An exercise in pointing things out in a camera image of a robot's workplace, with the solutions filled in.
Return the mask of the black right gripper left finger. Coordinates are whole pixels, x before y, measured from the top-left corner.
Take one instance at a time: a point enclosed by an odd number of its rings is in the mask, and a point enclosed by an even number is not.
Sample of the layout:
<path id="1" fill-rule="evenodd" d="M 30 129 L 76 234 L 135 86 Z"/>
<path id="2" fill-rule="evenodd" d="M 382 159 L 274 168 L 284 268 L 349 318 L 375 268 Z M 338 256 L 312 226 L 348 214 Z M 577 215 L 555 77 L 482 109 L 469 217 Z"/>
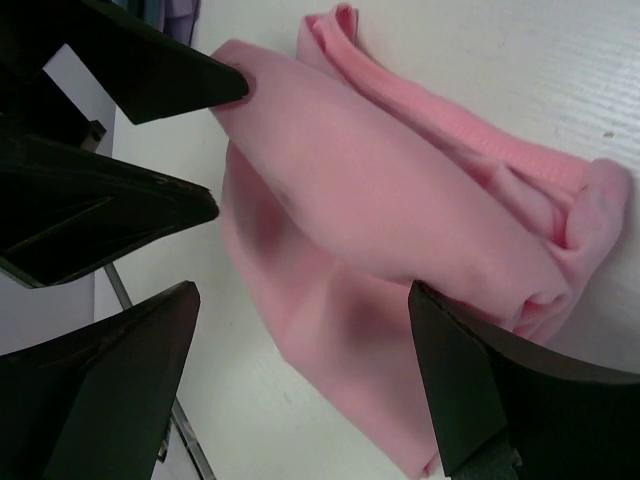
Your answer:
<path id="1" fill-rule="evenodd" d="M 171 325 L 197 322 L 200 295 L 193 287 L 191 311 L 173 313 Z M 112 479 L 151 477 L 162 440 L 140 421 L 152 419 L 139 388 L 150 378 L 141 358 L 116 359 L 125 338 L 126 313 L 1 358 L 1 476 L 4 479 Z"/>

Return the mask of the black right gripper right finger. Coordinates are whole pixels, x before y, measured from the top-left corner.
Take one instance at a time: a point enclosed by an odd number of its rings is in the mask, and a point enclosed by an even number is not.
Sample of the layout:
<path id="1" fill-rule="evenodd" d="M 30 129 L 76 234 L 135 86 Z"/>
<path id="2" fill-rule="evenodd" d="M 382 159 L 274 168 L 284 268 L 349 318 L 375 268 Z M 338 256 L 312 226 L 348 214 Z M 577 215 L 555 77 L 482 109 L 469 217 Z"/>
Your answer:
<path id="1" fill-rule="evenodd" d="M 636 479 L 639 377 L 556 353 L 415 282 L 408 299 L 451 479 Z"/>

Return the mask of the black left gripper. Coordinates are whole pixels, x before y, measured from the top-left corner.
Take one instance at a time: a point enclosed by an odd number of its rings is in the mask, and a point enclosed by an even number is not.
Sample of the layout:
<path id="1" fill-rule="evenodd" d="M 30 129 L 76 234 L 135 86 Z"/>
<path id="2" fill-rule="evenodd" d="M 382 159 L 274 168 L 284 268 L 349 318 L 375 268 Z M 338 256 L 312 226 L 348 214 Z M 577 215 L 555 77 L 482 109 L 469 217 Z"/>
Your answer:
<path id="1" fill-rule="evenodd" d="M 106 129 L 43 70 L 64 45 L 135 125 L 239 101 L 236 69 L 110 1 L 1 4 L 1 117 L 56 142 L 1 138 L 1 270 L 31 288 L 75 281 L 214 220 L 197 184 L 95 152 Z"/>

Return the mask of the pink t shirt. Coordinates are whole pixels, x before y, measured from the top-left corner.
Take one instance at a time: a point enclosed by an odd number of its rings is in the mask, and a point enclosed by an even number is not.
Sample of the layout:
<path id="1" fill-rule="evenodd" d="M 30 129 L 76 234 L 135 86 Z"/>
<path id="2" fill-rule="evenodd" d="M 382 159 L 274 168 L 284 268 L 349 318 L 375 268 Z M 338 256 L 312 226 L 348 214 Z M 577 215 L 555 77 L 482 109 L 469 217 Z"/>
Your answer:
<path id="1" fill-rule="evenodd" d="M 294 57 L 230 40 L 250 82 L 228 135 L 221 232 L 281 355 L 405 475 L 440 457 L 408 313 L 420 280 L 535 343 L 617 242 L 630 176 L 513 137 L 356 43 L 346 4 Z"/>

